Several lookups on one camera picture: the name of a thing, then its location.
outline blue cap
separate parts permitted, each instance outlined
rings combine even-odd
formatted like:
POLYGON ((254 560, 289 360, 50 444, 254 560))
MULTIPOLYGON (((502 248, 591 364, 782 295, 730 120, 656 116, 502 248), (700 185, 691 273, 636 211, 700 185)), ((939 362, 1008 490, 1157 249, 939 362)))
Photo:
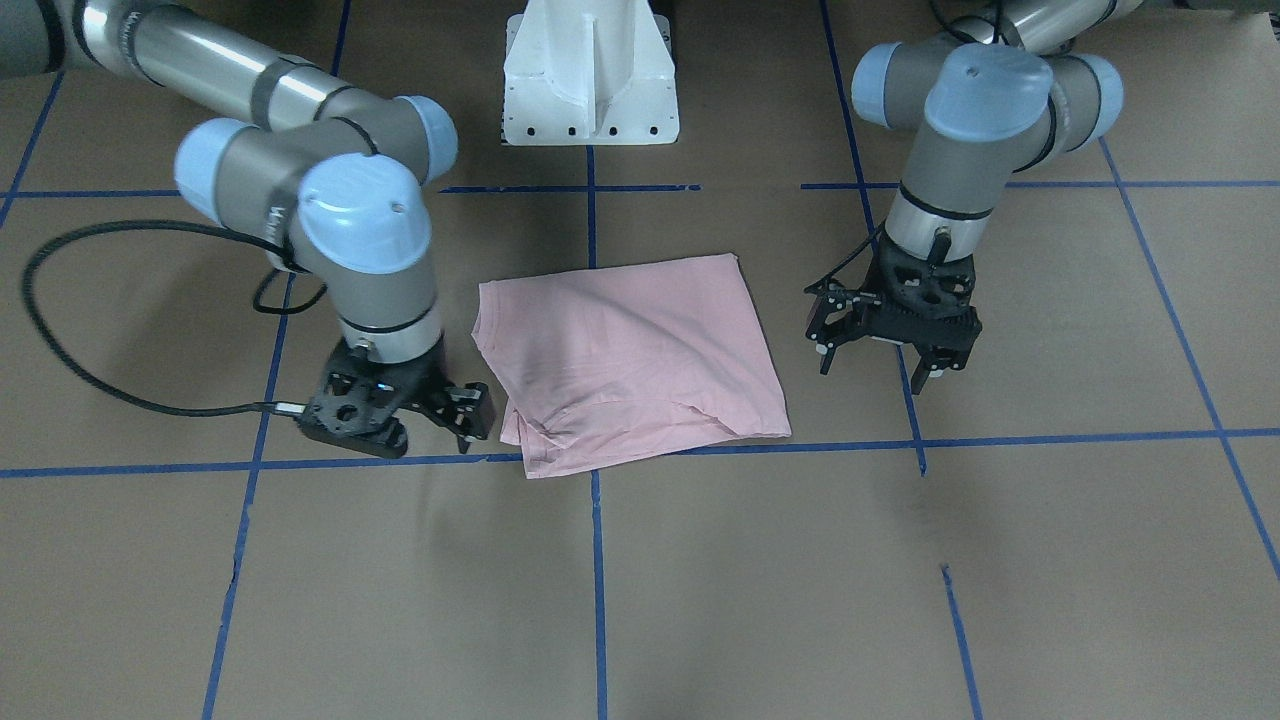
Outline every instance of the blue cap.
POLYGON ((961 45, 947 55, 924 100, 924 118, 963 142, 996 142, 1027 131, 1044 114, 1053 70, 1007 45, 961 45))
POLYGON ((888 77, 888 64, 899 45, 901 42, 886 42, 872 47, 854 70, 854 83, 849 88, 854 96, 854 110, 869 123, 888 127, 884 117, 884 78, 888 77))
POLYGON ((417 110, 417 117, 422 118, 422 129, 426 132, 428 168, 426 184, 435 178, 449 172, 458 159, 458 128, 453 126, 453 118, 440 108, 440 104, 421 95, 401 95, 396 97, 403 100, 417 110))
POLYGON ((232 140, 247 127, 247 123, 232 118, 214 118, 196 126, 187 133, 178 154, 173 159, 173 179, 178 192, 192 208, 200 210, 210 220, 221 224, 218 218, 218 165, 232 140))
POLYGON ((1079 150, 1098 137, 1106 135, 1111 126, 1116 124, 1120 109, 1124 108, 1124 81, 1115 65, 1097 55, 1073 55, 1084 60, 1084 64, 1093 70, 1093 77, 1098 78, 1098 120, 1093 126, 1093 132, 1078 147, 1079 150))
POLYGON ((311 168, 298 186, 298 218, 316 250, 357 273, 403 270, 431 241, 417 178, 387 155, 335 155, 311 168))

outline pink towel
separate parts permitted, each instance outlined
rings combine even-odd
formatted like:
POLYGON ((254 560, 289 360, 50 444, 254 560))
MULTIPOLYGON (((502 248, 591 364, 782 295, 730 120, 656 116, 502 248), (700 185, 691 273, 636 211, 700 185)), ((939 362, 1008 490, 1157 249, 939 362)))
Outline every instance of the pink towel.
POLYGON ((791 434, 733 255, 484 283, 471 336, 530 478, 791 434))

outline white mounting plate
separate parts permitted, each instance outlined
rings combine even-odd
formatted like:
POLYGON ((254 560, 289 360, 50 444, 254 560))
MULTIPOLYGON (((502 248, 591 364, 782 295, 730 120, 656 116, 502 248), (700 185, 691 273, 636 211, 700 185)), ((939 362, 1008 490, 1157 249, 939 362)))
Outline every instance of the white mounting plate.
POLYGON ((530 0, 507 22, 503 140, 659 145, 680 135, 671 23, 646 0, 530 0))

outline folded towel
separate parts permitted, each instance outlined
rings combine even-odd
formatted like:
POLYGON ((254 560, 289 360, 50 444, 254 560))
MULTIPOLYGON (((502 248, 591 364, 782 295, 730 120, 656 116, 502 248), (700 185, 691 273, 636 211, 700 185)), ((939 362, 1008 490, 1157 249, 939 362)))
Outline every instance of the folded towel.
POLYGON ((484 283, 471 336, 530 478, 791 434, 733 255, 484 283))

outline white plastic stand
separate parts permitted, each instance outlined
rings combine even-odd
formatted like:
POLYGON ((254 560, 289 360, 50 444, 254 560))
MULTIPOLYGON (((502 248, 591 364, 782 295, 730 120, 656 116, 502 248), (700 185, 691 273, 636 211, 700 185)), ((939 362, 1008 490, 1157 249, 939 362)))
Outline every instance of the white plastic stand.
POLYGON ((529 0, 507 23, 506 141, 675 142, 676 65, 664 36, 669 23, 646 0, 529 0))

